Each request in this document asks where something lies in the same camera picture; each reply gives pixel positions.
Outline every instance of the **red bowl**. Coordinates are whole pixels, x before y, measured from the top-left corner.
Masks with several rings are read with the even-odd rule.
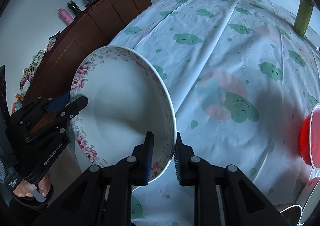
[[[304,120],[298,137],[299,155],[307,165],[320,171],[320,104]]]
[[[310,118],[309,114],[306,119],[303,121],[302,127],[298,136],[298,150],[299,155],[303,158],[307,165],[311,164],[310,158],[310,146],[309,146],[309,128],[310,128]]]

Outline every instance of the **tablecloth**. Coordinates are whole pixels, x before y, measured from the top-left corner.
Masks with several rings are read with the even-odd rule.
[[[297,199],[319,175],[297,149],[320,99],[319,35],[268,0],[159,0],[110,44],[134,49],[162,77],[184,144],[213,165],[238,166],[273,204]],[[193,225],[192,187],[174,162],[135,190],[137,225]]]

